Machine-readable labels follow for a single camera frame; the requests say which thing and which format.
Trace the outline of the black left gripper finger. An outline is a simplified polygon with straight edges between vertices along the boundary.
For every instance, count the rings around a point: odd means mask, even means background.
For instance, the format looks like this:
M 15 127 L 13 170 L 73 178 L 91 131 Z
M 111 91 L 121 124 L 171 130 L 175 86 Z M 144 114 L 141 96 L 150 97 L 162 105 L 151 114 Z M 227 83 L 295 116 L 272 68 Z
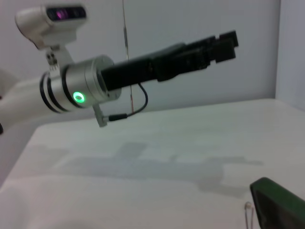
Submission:
M 238 46 L 238 39 L 236 31 L 229 31 L 227 33 L 220 34 L 218 38 L 215 36 L 210 36 L 202 40 L 190 43 L 191 46 L 203 46 L 207 44 L 212 44 L 215 42 L 231 41 L 233 46 Z
M 187 45 L 196 70 L 207 68 L 212 61 L 224 62 L 235 58 L 235 43 L 232 40 L 205 40 Z

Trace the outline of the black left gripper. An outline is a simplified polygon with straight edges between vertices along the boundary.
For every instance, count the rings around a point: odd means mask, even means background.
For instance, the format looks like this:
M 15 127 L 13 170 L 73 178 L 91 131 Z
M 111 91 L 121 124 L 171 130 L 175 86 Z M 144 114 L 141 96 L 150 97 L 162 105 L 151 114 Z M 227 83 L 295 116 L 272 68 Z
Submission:
M 180 74 L 207 67 L 204 48 L 189 48 L 181 43 L 129 61 L 117 63 L 101 71 L 109 91 L 157 80 L 168 81 Z

